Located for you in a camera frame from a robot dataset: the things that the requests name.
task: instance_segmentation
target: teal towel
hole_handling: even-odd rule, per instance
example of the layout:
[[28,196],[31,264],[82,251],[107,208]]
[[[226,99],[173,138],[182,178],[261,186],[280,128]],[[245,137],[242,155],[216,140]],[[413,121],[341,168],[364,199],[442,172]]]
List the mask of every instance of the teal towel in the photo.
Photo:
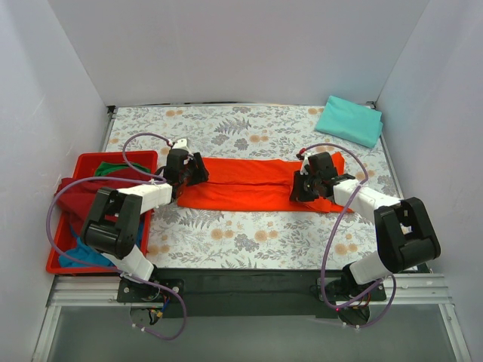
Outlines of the teal towel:
[[[103,254],[98,253],[96,250],[88,247],[81,241],[81,238],[77,237],[77,247],[67,250],[66,254],[72,258],[83,260],[95,265],[101,266],[111,266],[113,265],[109,259],[107,259]],[[59,265],[62,268],[82,268],[87,265],[81,264],[80,262],[74,262],[64,255],[59,255]]]
[[379,111],[330,96],[315,130],[373,148],[383,130],[381,115]]

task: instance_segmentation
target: table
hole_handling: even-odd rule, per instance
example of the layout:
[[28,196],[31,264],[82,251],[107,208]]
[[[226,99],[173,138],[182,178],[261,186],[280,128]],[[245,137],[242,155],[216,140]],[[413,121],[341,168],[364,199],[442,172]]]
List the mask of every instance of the table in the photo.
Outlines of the table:
[[[373,149],[314,131],[320,106],[139,106],[118,108],[106,150],[120,151],[139,132],[172,140],[188,137],[203,157],[295,160],[314,143],[336,143],[354,151],[368,169],[368,185],[398,196],[386,151],[379,140]],[[135,139],[130,150],[154,149],[158,165],[169,148],[153,137]],[[318,147],[319,152],[335,152]],[[346,172],[363,173],[348,155]],[[176,204],[158,209],[152,218],[147,258],[161,268],[320,268],[337,213],[226,212],[194,210]],[[334,239],[327,268],[341,269],[377,249],[374,226],[347,214]]]

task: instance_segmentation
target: folded teal cloth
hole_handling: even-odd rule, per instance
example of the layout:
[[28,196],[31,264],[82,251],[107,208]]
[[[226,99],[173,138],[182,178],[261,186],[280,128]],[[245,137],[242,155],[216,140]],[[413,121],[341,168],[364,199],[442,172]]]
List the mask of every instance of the folded teal cloth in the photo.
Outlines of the folded teal cloth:
[[383,130],[381,115],[379,111],[330,96],[315,130],[372,148]]

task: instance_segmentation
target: red plastic bin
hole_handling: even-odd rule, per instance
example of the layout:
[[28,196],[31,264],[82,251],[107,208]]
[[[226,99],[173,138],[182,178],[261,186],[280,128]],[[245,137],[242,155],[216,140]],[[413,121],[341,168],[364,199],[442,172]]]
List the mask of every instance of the red plastic bin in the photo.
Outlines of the red plastic bin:
[[[156,171],[158,163],[158,154],[156,151],[132,151],[126,152],[128,160],[130,162],[138,163],[144,167],[148,167],[152,173]],[[109,162],[113,164],[122,164],[124,159],[122,158],[122,152],[101,152],[101,153],[84,153],[77,159],[77,165],[75,166],[73,178],[82,179],[94,175],[96,169],[100,166],[101,162]],[[144,213],[144,229],[143,238],[141,240],[141,252],[146,255],[149,238],[149,224],[151,223],[152,210]],[[60,215],[59,224],[57,226],[57,232],[54,238],[55,244],[62,250],[67,251],[76,246],[75,238],[72,236],[69,227],[69,217],[66,213]],[[62,275],[79,275],[79,274],[98,274],[98,273],[112,273],[104,268],[62,268],[59,264],[59,254],[51,249],[51,253],[48,256],[47,266],[45,267],[47,272],[51,274]]]

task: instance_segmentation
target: orange cloth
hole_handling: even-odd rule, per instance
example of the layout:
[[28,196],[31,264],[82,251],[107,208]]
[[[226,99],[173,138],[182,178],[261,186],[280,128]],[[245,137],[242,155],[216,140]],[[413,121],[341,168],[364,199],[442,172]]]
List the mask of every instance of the orange cloth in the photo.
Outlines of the orange cloth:
[[[332,161],[340,175],[344,158],[337,152]],[[315,211],[340,212],[343,208],[319,198],[312,202],[289,200],[294,172],[302,161],[256,161],[203,158],[210,173],[207,183],[186,187],[178,206],[225,211]]]

